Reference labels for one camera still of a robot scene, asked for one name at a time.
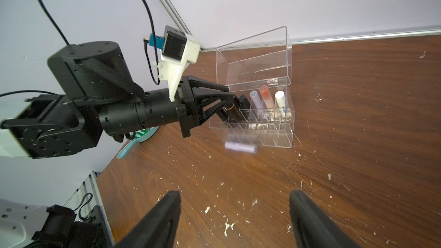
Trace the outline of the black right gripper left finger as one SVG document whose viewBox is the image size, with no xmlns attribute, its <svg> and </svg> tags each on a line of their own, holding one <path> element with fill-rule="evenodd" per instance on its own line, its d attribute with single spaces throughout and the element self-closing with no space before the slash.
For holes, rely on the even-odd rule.
<svg viewBox="0 0 441 248">
<path fill-rule="evenodd" d="M 170 191 L 114 246 L 116 248 L 172 248 L 180 213 L 180 192 Z"/>
</svg>

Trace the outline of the clear acrylic lipstick organizer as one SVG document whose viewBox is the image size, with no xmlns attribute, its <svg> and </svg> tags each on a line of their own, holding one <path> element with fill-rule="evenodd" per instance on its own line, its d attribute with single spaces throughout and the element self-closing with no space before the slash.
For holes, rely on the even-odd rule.
<svg viewBox="0 0 441 248">
<path fill-rule="evenodd" d="M 292 83 L 292 45 L 288 29 L 281 26 L 216 49 L 217 83 L 227 86 L 237 98 L 243 121 L 224 123 L 212 117 L 209 128 L 224 142 L 262 147 L 291 148 L 294 139 L 295 109 L 290 95 Z M 259 88 L 267 85 L 275 103 L 274 118 L 269 116 Z M 255 113 L 250 92 L 256 90 L 263 101 L 263 116 Z M 284 91 L 286 117 L 279 118 L 275 93 Z M 241 110 L 238 98 L 246 95 L 251 108 Z"/>
</svg>

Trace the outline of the white lip balm tube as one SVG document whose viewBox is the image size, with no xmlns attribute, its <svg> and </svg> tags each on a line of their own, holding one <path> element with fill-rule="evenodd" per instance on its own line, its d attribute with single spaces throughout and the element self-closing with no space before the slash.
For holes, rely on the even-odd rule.
<svg viewBox="0 0 441 248">
<path fill-rule="evenodd" d="M 284 91 L 277 91 L 274 95 L 277 103 L 277 114 L 279 118 L 286 117 L 286 96 Z"/>
</svg>

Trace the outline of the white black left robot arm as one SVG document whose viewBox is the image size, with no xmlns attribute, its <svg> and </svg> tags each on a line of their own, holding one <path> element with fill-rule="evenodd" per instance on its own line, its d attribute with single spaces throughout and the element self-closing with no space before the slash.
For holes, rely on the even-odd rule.
<svg viewBox="0 0 441 248">
<path fill-rule="evenodd" d="M 96 147 L 103 133 L 122 142 L 175 122 L 189 137 L 235 98 L 226 86 L 193 76 L 182 78 L 174 100 L 167 89 L 146 92 L 112 41 L 68 45 L 48 66 L 63 93 L 1 103 L 1 156 L 70 156 Z"/>
</svg>

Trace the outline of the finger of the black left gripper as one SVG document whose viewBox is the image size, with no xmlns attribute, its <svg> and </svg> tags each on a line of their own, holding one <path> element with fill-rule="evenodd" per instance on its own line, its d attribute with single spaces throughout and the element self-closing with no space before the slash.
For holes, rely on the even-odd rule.
<svg viewBox="0 0 441 248">
<path fill-rule="evenodd" d="M 229 98 L 229 88 L 201 78 L 191 77 L 194 98 Z"/>
<path fill-rule="evenodd" d="M 234 104 L 236 96 L 229 93 L 196 94 L 196 106 L 199 113 L 199 123 L 204 124 L 215 114 L 222 122 L 228 121 L 225 108 Z"/>
</svg>

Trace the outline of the teal dustpan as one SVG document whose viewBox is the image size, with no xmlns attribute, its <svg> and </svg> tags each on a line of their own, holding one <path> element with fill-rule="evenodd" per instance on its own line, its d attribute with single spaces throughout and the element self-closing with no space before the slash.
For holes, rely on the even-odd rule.
<svg viewBox="0 0 441 248">
<path fill-rule="evenodd" d="M 158 131 L 158 129 L 159 127 L 157 126 L 136 131 L 134 139 L 130 140 L 126 145 L 124 145 L 124 147 L 118 153 L 117 159 L 122 159 L 126 157 L 136 144 L 145 142 L 150 139 Z"/>
</svg>

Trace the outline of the red capped lip balm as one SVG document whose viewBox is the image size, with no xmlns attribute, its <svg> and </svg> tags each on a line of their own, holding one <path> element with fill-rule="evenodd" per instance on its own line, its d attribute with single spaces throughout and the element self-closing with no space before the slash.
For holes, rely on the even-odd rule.
<svg viewBox="0 0 441 248">
<path fill-rule="evenodd" d="M 261 94 L 261 96 L 263 98 L 263 101 L 264 101 L 264 103 L 266 105 L 266 109 L 267 109 L 267 111 L 269 113 L 269 116 L 271 118 L 274 118 L 274 110 L 275 110 L 276 107 L 275 107 L 275 103 L 274 103 L 274 100 L 272 98 L 272 95 L 271 95 L 271 92 L 270 92 L 268 86 L 267 85 L 262 85 L 259 88 L 259 91 L 260 91 L 260 94 Z"/>
</svg>

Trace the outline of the lavender lip balm tube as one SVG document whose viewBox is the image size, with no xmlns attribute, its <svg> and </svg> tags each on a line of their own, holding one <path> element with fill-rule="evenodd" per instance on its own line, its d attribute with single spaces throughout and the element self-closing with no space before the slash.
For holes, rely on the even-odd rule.
<svg viewBox="0 0 441 248">
<path fill-rule="evenodd" d="M 252 154 L 256 154 L 258 152 L 257 145 L 242 144 L 239 142 L 226 142 L 225 148 L 228 150 L 234 150 L 237 152 L 252 153 Z"/>
<path fill-rule="evenodd" d="M 263 101 L 261 100 L 260 96 L 258 95 L 258 92 L 256 90 L 251 91 L 250 98 L 253 102 L 256 116 L 258 118 L 261 118 L 263 116 L 264 105 L 263 105 Z"/>
</svg>

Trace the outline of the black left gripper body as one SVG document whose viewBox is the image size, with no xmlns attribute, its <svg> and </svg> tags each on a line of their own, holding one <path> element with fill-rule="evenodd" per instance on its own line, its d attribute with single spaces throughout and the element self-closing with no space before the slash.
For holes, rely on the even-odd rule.
<svg viewBox="0 0 441 248">
<path fill-rule="evenodd" d="M 201 108 L 193 91 L 194 88 L 202 87 L 202 81 L 195 76 L 184 76 L 178 85 L 176 111 L 183 138 L 190 137 L 194 127 L 203 125 Z"/>
</svg>

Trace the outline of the black silver lipstick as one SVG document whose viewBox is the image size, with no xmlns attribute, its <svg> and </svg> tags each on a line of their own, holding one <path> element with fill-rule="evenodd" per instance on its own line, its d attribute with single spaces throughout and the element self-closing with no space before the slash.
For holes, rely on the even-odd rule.
<svg viewBox="0 0 441 248">
<path fill-rule="evenodd" d="M 238 98 L 238 101 L 239 101 L 241 110 L 250 110 L 251 104 L 250 104 L 248 98 L 246 97 L 246 95 L 241 95 Z"/>
</svg>

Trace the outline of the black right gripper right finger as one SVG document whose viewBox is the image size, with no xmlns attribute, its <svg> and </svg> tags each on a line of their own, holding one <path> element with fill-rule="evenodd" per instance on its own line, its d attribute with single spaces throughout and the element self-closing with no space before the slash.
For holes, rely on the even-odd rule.
<svg viewBox="0 0 441 248">
<path fill-rule="evenodd" d="M 297 247 L 359 247 L 303 191 L 290 193 L 289 207 Z"/>
</svg>

